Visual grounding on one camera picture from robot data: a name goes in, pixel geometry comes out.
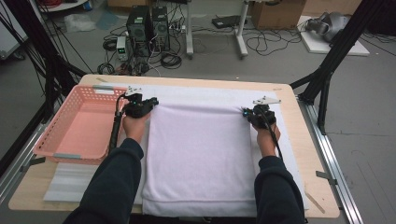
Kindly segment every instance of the black sleeve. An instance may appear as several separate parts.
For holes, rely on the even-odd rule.
[[[254,183],[258,223],[304,223],[303,198],[283,161],[270,156],[259,165]]]
[[[141,176],[143,150],[127,138],[100,164],[79,207],[64,223],[127,223]]]

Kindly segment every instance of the white cloth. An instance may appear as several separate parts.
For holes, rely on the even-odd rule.
[[[240,107],[157,105],[149,129],[143,212],[256,216],[249,126]]]

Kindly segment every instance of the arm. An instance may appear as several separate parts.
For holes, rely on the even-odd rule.
[[[273,130],[279,139],[280,132]],[[283,161],[276,156],[275,144],[267,130],[256,129],[263,158],[254,183],[258,223],[304,223],[301,193]]]
[[[148,117],[124,118],[127,138],[100,164],[79,207],[64,223],[127,223],[140,182],[143,150],[139,143]]]

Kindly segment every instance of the table leg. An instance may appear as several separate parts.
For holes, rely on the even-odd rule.
[[[241,59],[248,56],[248,50],[245,45],[244,38],[242,37],[242,32],[244,31],[245,19],[248,14],[248,0],[244,0],[244,5],[242,6],[241,20],[239,21],[239,28],[235,29],[236,41],[239,48],[241,49]]]
[[[192,59],[194,48],[192,46],[191,0],[187,1],[186,50],[187,50],[187,55],[189,56],[190,59]]]

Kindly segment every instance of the wooden table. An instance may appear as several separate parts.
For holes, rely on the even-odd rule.
[[[327,179],[316,176],[323,172],[317,150],[306,127],[303,114],[289,85],[216,81],[200,79],[162,78],[162,77],[114,77],[87,75],[79,84],[96,85],[102,82],[147,84],[162,86],[205,87],[234,90],[274,91],[279,99],[294,156],[304,181],[304,190],[310,203],[307,217],[338,217],[338,205]],[[72,211],[78,203],[44,202],[44,194],[55,173],[56,163],[46,161],[32,166],[21,181],[8,206],[13,210]],[[141,212],[141,205],[134,206],[133,212]]]

